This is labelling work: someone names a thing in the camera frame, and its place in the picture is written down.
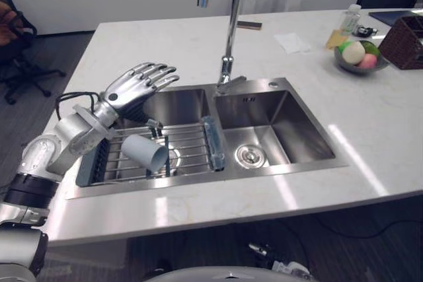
white cup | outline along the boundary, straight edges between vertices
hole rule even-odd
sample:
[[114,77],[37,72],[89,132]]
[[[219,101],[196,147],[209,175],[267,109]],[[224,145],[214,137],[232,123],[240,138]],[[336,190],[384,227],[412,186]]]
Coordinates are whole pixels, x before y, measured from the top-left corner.
[[122,143],[122,152],[142,167],[156,173],[169,155],[166,147],[140,135],[130,135]]

gray bowl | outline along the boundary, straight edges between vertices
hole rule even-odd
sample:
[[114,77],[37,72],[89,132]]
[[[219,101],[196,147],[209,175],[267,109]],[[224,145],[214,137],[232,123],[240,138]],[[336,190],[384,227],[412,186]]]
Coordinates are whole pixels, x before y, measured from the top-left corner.
[[335,60],[336,60],[336,62],[338,62],[339,66],[341,66],[346,71],[351,72],[351,73],[355,73],[355,74],[369,74],[369,73],[372,73],[372,72],[376,72],[380,69],[385,68],[389,64],[389,62],[386,59],[384,59],[382,55],[380,55],[377,58],[376,66],[373,69],[362,69],[361,67],[356,67],[355,65],[351,65],[349,63],[346,63],[338,48],[335,48],[334,54],[335,54]]

black device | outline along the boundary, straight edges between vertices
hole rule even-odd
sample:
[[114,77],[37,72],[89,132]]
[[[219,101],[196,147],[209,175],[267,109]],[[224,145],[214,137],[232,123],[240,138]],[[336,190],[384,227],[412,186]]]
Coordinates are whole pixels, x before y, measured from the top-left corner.
[[377,34],[378,29],[376,28],[366,28],[365,26],[358,25],[357,28],[353,31],[353,35],[359,36],[360,38],[369,38]]
[[262,28],[261,22],[249,22],[249,21],[238,21],[237,27],[244,28],[244,29],[252,29],[252,30],[261,30]]

marble countertop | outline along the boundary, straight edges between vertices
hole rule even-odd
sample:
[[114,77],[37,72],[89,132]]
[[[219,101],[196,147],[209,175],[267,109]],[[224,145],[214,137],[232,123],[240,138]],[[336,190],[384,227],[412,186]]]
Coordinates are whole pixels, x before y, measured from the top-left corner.
[[[286,77],[348,166],[66,200],[76,187],[78,160],[61,183],[43,227],[51,246],[285,217],[421,194],[423,72],[388,66],[358,77],[340,71],[333,52],[325,49],[339,15],[340,11],[308,11],[241,17],[262,22],[263,27],[237,30],[233,78]],[[228,20],[100,24],[65,91],[102,91],[142,61],[177,67],[177,85],[215,83]],[[389,30],[365,11],[360,22],[378,28],[378,35]],[[286,54],[274,35],[290,32],[311,50]],[[61,106],[62,116],[72,113],[72,105]],[[56,122],[52,116],[46,130]]]

drain strainer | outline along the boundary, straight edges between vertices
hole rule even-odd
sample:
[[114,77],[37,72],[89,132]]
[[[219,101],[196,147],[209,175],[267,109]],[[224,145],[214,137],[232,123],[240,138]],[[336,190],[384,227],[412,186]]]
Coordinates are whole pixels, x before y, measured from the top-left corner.
[[180,153],[177,149],[174,149],[173,146],[169,145],[169,166],[171,168],[171,175],[176,174],[176,169],[180,166]]
[[266,155],[256,145],[241,145],[235,151],[235,159],[243,168],[260,168],[266,162]]

